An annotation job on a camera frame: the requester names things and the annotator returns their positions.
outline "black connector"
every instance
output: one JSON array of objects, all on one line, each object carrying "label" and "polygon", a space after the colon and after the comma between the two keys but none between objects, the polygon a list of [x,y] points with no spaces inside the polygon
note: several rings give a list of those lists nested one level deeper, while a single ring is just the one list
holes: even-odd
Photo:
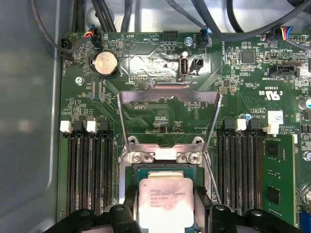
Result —
[{"label": "black connector", "polygon": [[177,41],[177,40],[178,40],[178,31],[163,32],[163,41]]},{"label": "black connector", "polygon": [[278,41],[278,40],[282,40],[281,28],[273,28],[271,31],[269,31],[266,34],[267,42]]},{"label": "black connector", "polygon": [[196,71],[196,73],[198,73],[203,66],[204,66],[203,58],[194,58],[190,66],[190,72]]},{"label": "black connector", "polygon": [[103,48],[102,45],[102,35],[100,33],[100,31],[94,27],[93,29],[94,31],[94,35],[91,36],[91,42],[94,45],[95,49],[99,50]]},{"label": "black connector", "polygon": [[207,29],[201,29],[200,36],[199,36],[199,49],[205,49],[208,43],[209,43],[209,37],[208,37]]},{"label": "black connector", "polygon": [[[72,49],[72,42],[70,40],[68,40],[67,38],[62,38],[60,40],[60,46],[63,49],[70,50],[70,49]],[[60,55],[65,60],[68,60],[68,61],[72,61],[73,60],[72,53],[60,52]]]},{"label": "black connector", "polygon": [[269,77],[282,76],[282,75],[293,75],[294,77],[299,76],[299,70],[295,65],[275,65],[268,70]]}]

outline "memory chip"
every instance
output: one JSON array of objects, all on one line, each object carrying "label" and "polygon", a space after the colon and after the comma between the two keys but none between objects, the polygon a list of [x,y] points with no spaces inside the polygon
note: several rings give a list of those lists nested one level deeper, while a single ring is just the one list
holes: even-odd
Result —
[{"label": "memory chip", "polygon": [[278,141],[265,141],[265,154],[268,156],[279,156],[279,142]]},{"label": "memory chip", "polygon": [[267,199],[268,201],[280,205],[280,190],[271,186],[267,187]]},{"label": "memory chip", "polygon": [[242,51],[241,61],[243,64],[254,64],[255,63],[255,51],[253,50]]}]

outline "capacitor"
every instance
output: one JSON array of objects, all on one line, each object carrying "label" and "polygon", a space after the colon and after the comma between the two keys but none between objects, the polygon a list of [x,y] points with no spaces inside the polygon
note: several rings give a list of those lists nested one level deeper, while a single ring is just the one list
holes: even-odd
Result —
[{"label": "capacitor", "polygon": [[114,53],[104,51],[98,53],[90,61],[90,67],[106,79],[114,77],[119,71],[119,61]]},{"label": "capacitor", "polygon": [[298,107],[301,110],[311,109],[311,99],[302,100],[299,102]]},{"label": "capacitor", "polygon": [[250,119],[252,119],[252,116],[250,114],[248,114],[248,113],[246,113],[246,114],[242,113],[242,114],[239,115],[239,118],[240,119],[245,119],[246,122],[248,122]]}]

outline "metal frame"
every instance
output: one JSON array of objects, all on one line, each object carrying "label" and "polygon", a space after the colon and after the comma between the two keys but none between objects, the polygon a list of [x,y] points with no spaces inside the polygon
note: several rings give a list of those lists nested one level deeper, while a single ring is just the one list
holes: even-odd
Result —
[{"label": "metal frame", "polygon": [[[160,99],[172,99],[177,97],[181,102],[207,102],[208,104],[216,105],[217,108],[214,113],[213,123],[209,124],[209,129],[207,133],[207,139],[205,143],[201,144],[176,144],[172,148],[162,148],[157,144],[130,144],[128,141],[128,135],[126,130],[126,125],[124,123],[122,105],[125,103],[130,103],[134,101],[159,101]],[[221,106],[221,96],[217,91],[193,91],[188,86],[183,83],[172,83],[172,84],[157,84],[151,86],[145,91],[122,91],[118,94],[118,107],[120,112],[122,131],[123,131],[123,140],[125,150],[122,155],[126,153],[133,152],[143,152],[144,155],[150,155],[150,152],[155,153],[150,156],[157,158],[160,156],[160,159],[172,160],[177,158],[177,153],[185,152],[205,152],[207,151],[207,146],[210,142],[212,135],[212,129],[215,126],[216,119],[219,113]]]}]

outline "screw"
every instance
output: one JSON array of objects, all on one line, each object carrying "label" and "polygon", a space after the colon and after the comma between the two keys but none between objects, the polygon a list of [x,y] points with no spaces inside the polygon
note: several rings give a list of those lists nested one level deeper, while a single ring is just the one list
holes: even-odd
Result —
[{"label": "screw", "polygon": [[90,213],[87,210],[84,210],[83,212],[80,213],[80,216],[85,217],[85,216],[89,216]]},{"label": "screw", "polygon": [[199,155],[197,153],[191,153],[189,156],[190,163],[196,164],[199,161]]},{"label": "screw", "polygon": [[191,46],[191,45],[193,45],[193,39],[192,39],[192,37],[187,36],[187,37],[185,38],[185,45],[186,45],[186,46]]},{"label": "screw", "polygon": [[225,208],[222,205],[217,205],[216,209],[220,210],[220,211],[224,211],[225,210]]},{"label": "screw", "polygon": [[84,78],[82,78],[82,77],[76,77],[75,82],[76,82],[76,84],[77,84],[78,86],[81,86],[81,85],[83,85],[83,83],[84,83]]},{"label": "screw", "polygon": [[136,163],[136,164],[141,163],[141,162],[142,162],[142,155],[141,155],[141,153],[135,152],[135,153],[133,154],[133,161],[134,161],[134,163]]},{"label": "screw", "polygon": [[259,212],[259,211],[257,211],[257,210],[253,210],[252,214],[255,215],[255,216],[257,216],[257,217],[262,216],[262,213]]},{"label": "screw", "polygon": [[303,155],[303,158],[307,162],[310,162],[311,161],[311,152],[310,151],[305,152],[304,155]]}]

